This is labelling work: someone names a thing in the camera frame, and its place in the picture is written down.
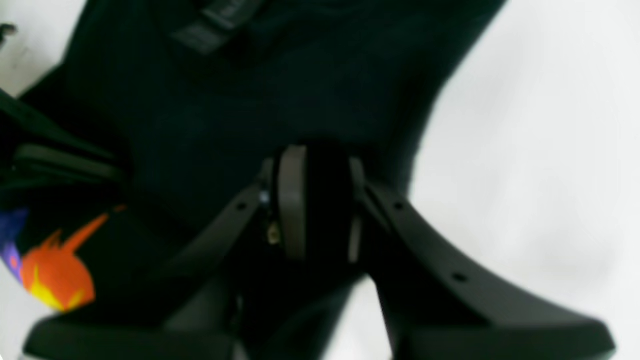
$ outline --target white wall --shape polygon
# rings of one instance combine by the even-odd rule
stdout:
[[[3,0],[21,33],[0,87],[19,94],[59,61],[82,5]],[[605,320],[616,360],[640,359],[638,14],[636,0],[512,0],[444,90],[411,196],[490,270]],[[373,284],[356,294],[326,357],[386,360]],[[46,313],[0,267],[6,360]]]

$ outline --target white background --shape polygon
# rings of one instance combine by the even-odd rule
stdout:
[[[17,95],[58,63],[82,0],[1,0]],[[411,201],[519,286],[603,319],[640,359],[640,2],[512,0],[444,89]],[[49,311],[0,266],[0,354]],[[387,360],[375,287],[359,286],[326,358]]]

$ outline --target black fabric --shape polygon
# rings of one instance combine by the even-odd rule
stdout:
[[[438,91],[502,3],[270,0],[203,56],[174,36],[206,24],[202,4],[89,0],[63,64],[21,100],[124,160],[132,197],[75,188],[7,194],[19,199],[2,208],[8,222],[31,210],[23,232],[0,245],[17,244],[25,256],[57,229],[64,240],[109,213],[77,257],[96,294],[114,291],[184,246],[264,158],[303,138],[341,141],[368,176],[406,194]]]

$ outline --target screw hole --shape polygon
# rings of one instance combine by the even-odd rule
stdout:
[[[458,281],[458,282],[467,282],[467,281],[469,281],[469,278],[468,278],[468,277],[466,277],[466,276],[464,276],[463,274],[460,274],[460,273],[458,273],[458,272],[456,272],[456,273],[454,273],[454,274],[453,274],[453,279],[454,279],[455,281]]]

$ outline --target purple graphic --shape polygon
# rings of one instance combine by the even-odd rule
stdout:
[[[24,228],[29,211],[25,208],[0,212],[0,257],[13,276],[22,283],[22,261],[15,242]]]

